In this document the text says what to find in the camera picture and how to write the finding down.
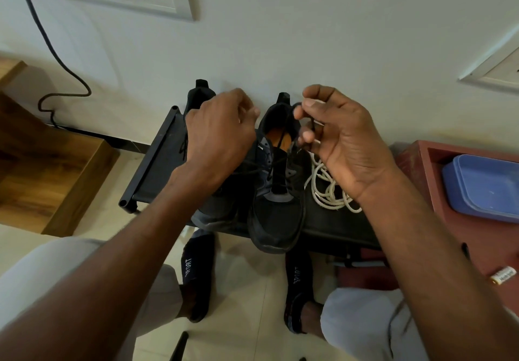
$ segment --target white battery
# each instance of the white battery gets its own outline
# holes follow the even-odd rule
[[[511,266],[506,266],[502,270],[499,270],[494,275],[490,277],[490,281],[495,285],[500,285],[506,282],[508,279],[513,277],[517,271]]]

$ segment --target black baseboard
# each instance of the black baseboard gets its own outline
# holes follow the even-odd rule
[[[85,130],[79,130],[79,129],[75,129],[75,128],[67,128],[65,126],[62,126],[62,127],[64,129],[67,129],[69,132],[75,132],[75,133],[84,134],[86,136],[102,138],[103,140],[108,142],[112,148],[124,149],[125,151],[144,153],[144,154],[146,154],[146,152],[149,149],[148,144],[143,144],[141,142],[125,140],[123,138],[107,136],[107,135],[99,134],[99,133],[87,132]]]

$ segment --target coiled white cord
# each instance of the coiled white cord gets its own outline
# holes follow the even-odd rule
[[[312,158],[312,175],[310,175],[306,180],[305,189],[308,183],[311,182],[312,196],[314,197],[315,202],[326,209],[341,209],[345,206],[353,213],[361,212],[362,208],[359,207],[359,209],[353,209],[350,206],[349,203],[351,203],[353,199],[348,196],[344,190],[342,191],[342,199],[335,198],[335,185],[337,182],[328,173],[328,168],[324,165],[322,160],[319,159],[319,161],[316,162],[313,153],[310,153],[310,157]],[[321,193],[315,185],[315,180],[318,177],[330,183],[324,193]]]

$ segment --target black power cable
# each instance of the black power cable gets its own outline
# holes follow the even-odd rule
[[[59,128],[57,123],[54,120],[55,110],[46,110],[42,107],[42,104],[45,100],[47,100],[49,97],[53,96],[65,96],[65,97],[88,97],[92,95],[92,89],[88,86],[88,84],[77,74],[74,73],[71,69],[69,69],[65,63],[60,59],[58,54],[56,54],[56,51],[54,50],[54,47],[52,46],[52,43],[49,40],[49,37],[47,36],[47,32],[45,32],[45,29],[43,29],[43,25],[39,20],[38,14],[36,13],[36,9],[34,8],[34,4],[32,3],[32,0],[25,0],[27,2],[27,6],[29,7],[29,11],[31,12],[31,16],[34,19],[34,22],[36,23],[36,26],[38,27],[40,33],[43,36],[43,39],[45,40],[45,43],[47,44],[47,47],[54,56],[54,59],[59,63],[59,65],[71,76],[73,76],[76,80],[78,80],[83,86],[87,89],[87,93],[48,93],[45,96],[43,96],[40,100],[38,100],[38,111],[40,112],[49,112],[50,113],[50,123],[55,128]]]

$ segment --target blue plastic container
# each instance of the blue plastic container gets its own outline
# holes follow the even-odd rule
[[[519,223],[519,163],[459,155],[442,173],[455,211]]]

